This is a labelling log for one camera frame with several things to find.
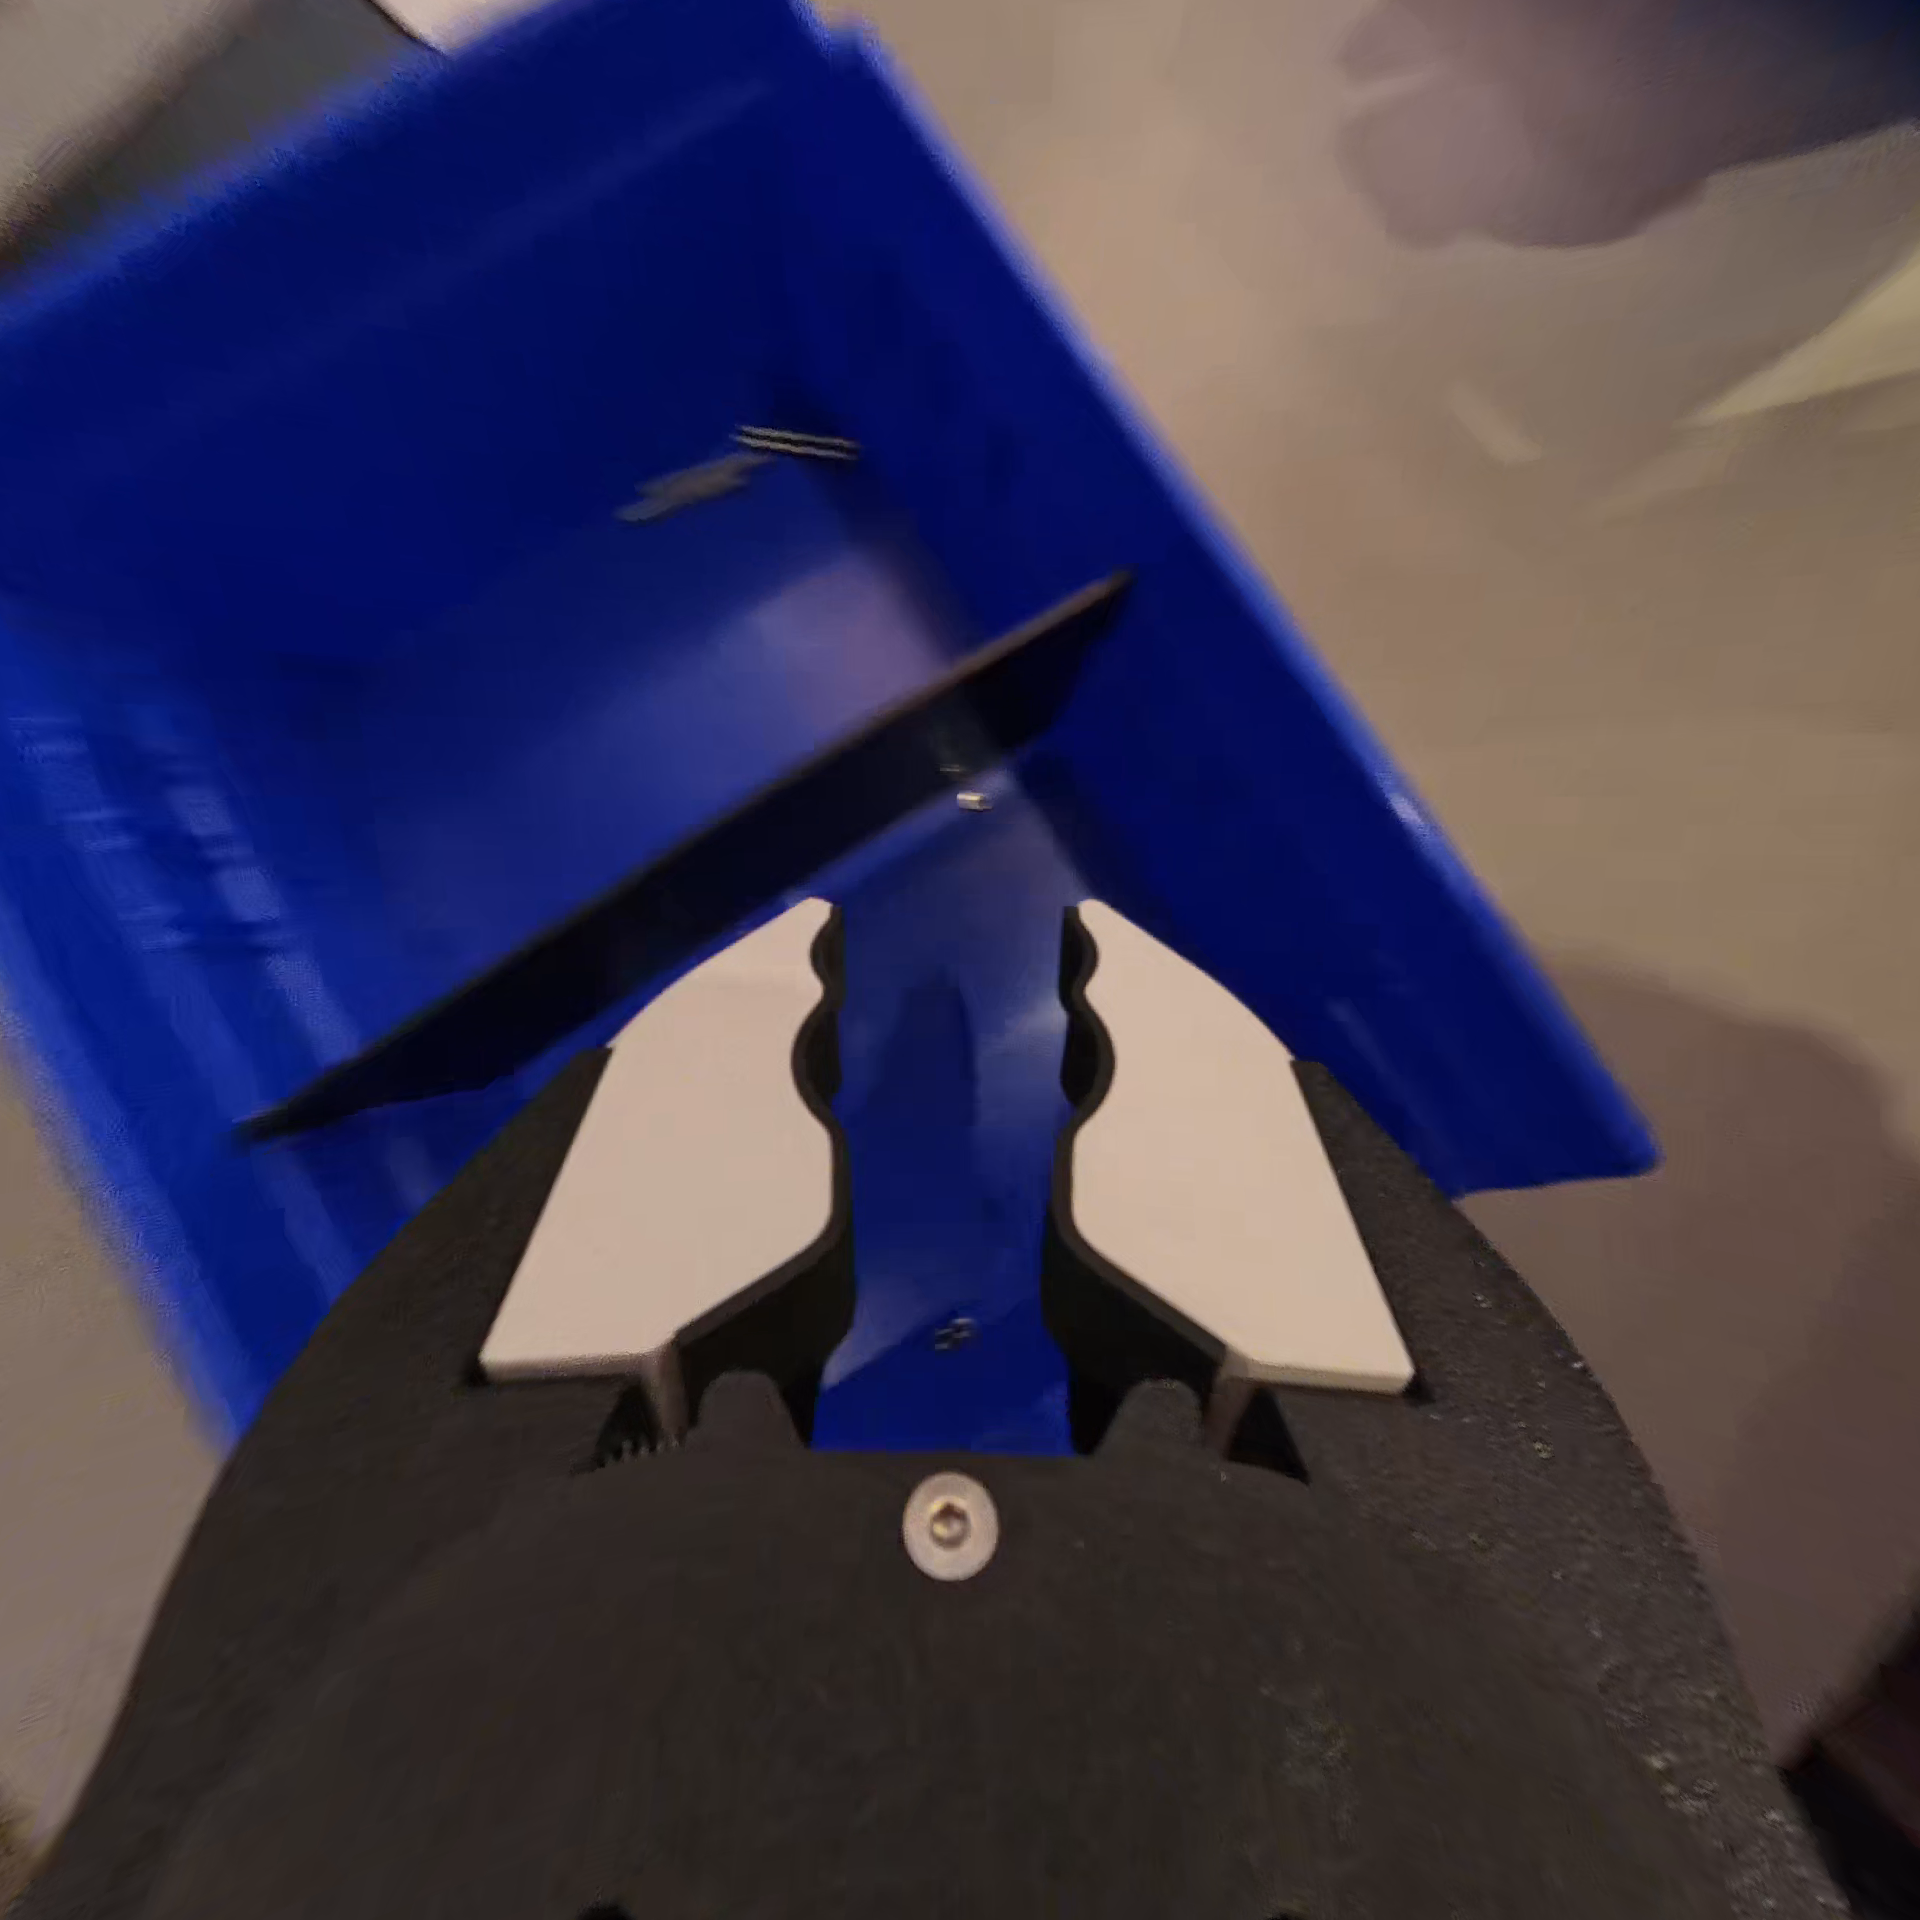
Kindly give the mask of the dark bin divider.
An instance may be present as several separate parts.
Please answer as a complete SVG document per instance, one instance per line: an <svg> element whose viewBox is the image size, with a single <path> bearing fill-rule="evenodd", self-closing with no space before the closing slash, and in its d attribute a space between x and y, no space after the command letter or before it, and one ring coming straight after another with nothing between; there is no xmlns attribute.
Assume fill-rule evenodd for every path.
<svg viewBox="0 0 1920 1920"><path fill-rule="evenodd" d="M260 1145L392 1105L486 1091L907 816L1021 756L1069 708L1136 584L1075 588L881 710L561 924L241 1121Z"/></svg>

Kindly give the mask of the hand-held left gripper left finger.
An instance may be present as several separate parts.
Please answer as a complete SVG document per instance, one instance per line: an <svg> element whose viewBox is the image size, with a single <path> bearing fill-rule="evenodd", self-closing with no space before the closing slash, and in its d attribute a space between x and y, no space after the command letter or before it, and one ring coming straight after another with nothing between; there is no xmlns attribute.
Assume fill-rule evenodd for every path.
<svg viewBox="0 0 1920 1920"><path fill-rule="evenodd" d="M842 998L840 911L809 897L618 1032L478 1353L486 1381L623 1381L674 1444L715 1381L760 1374L812 1435L855 1300Z"/></svg>

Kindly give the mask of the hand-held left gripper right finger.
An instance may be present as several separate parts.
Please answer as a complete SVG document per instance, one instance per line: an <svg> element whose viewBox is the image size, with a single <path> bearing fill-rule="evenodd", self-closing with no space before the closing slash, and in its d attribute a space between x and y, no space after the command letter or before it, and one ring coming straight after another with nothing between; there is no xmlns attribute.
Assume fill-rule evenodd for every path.
<svg viewBox="0 0 1920 1920"><path fill-rule="evenodd" d="M1291 1050L1196 962L1069 906L1069 1115L1045 1215L1045 1327L1075 1453L1174 1383L1235 1453L1275 1389L1401 1399L1417 1361Z"/></svg>

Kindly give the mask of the blue divided parts bin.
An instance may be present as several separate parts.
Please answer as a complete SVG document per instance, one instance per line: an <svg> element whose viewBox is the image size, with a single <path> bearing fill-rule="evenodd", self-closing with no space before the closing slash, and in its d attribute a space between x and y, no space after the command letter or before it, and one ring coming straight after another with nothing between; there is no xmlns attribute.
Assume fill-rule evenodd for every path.
<svg viewBox="0 0 1920 1920"><path fill-rule="evenodd" d="M1198 962L1451 1194L1646 1118L873 38L555 5L5 295L5 992L217 1432L581 1048L842 913L821 1439L1066 1453L1066 911ZM615 511L772 425L772 461ZM1128 567L1069 708L538 1064L236 1127ZM979 1338L942 1355L936 1327Z"/></svg>

